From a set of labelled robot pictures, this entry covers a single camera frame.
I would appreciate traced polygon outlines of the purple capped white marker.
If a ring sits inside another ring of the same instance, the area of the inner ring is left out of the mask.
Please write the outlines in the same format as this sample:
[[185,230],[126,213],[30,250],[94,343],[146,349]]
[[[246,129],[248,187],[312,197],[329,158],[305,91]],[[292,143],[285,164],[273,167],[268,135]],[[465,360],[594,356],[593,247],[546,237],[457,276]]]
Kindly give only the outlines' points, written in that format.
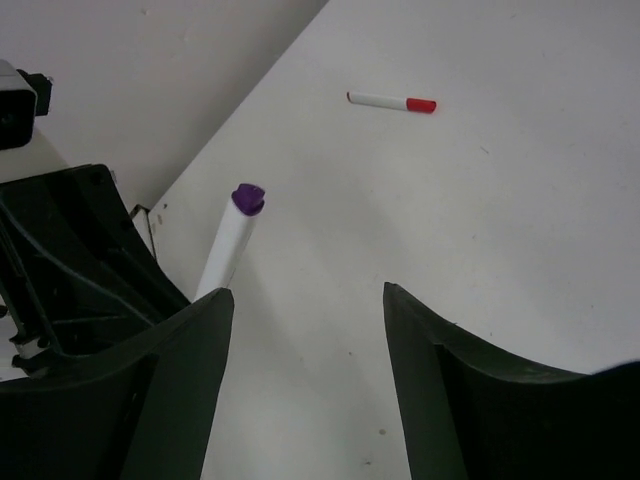
[[245,251],[259,214],[265,206],[265,190],[241,183],[231,193],[201,275],[194,300],[227,288]]

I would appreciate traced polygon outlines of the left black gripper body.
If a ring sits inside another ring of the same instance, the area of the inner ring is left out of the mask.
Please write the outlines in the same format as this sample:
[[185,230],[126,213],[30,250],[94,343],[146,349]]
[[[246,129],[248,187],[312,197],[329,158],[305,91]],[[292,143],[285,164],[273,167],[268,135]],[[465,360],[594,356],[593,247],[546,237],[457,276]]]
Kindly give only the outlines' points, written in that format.
[[190,303],[102,164],[2,183],[1,297],[17,328],[12,364],[31,377],[114,347]]

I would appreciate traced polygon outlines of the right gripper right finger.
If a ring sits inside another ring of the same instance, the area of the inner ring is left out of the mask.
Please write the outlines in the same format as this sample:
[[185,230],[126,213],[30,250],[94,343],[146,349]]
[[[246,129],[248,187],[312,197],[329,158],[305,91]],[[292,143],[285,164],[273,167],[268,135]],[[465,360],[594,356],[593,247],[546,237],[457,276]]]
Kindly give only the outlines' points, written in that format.
[[543,365],[442,318],[399,285],[384,323],[415,479],[635,479],[639,365]]

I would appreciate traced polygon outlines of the red capped white marker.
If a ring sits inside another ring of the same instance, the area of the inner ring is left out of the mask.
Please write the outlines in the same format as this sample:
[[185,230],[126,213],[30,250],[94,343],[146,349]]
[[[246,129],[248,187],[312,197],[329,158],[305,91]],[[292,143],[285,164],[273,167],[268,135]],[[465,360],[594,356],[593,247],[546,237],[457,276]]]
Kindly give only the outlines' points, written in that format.
[[392,97],[351,91],[347,93],[347,99],[355,105],[414,113],[433,114],[437,109],[436,101],[422,98]]

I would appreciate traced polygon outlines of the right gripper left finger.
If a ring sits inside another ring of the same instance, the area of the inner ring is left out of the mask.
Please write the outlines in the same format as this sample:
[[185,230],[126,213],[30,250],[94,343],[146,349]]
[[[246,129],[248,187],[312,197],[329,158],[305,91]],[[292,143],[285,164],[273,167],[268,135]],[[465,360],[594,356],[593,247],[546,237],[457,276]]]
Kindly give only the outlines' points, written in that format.
[[2,478],[200,478],[233,313],[218,289],[108,350],[2,383]]

